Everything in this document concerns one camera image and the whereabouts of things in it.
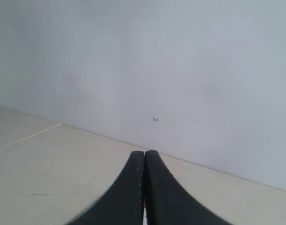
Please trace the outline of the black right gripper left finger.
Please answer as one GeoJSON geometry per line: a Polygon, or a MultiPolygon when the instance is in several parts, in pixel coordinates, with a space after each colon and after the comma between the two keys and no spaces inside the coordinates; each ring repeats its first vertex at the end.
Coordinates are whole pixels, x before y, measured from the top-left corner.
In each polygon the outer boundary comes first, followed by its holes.
{"type": "Polygon", "coordinates": [[[141,225],[144,215],[142,188],[144,152],[133,151],[110,188],[70,225],[141,225]]]}

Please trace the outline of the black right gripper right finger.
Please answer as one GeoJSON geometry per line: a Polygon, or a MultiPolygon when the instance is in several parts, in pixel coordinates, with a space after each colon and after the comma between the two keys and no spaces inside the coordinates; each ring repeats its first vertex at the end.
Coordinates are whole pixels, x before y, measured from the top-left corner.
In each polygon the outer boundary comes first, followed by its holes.
{"type": "Polygon", "coordinates": [[[191,196],[155,150],[145,152],[144,198],[148,225],[228,225],[191,196]]]}

